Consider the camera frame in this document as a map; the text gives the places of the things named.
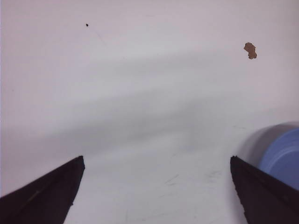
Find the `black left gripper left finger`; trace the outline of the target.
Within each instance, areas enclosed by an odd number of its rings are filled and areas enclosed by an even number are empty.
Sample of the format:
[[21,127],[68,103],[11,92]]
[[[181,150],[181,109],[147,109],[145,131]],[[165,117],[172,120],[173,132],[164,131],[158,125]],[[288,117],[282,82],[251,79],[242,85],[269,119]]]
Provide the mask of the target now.
[[84,173],[76,157],[0,199],[2,224],[62,224],[73,205]]

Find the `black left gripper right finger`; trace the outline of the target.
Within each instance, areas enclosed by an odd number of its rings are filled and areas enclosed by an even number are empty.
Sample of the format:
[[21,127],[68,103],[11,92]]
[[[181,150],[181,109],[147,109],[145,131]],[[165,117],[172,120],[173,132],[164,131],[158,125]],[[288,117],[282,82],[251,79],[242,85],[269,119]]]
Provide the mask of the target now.
[[235,190],[249,224],[297,224],[299,191],[237,156],[230,158]]

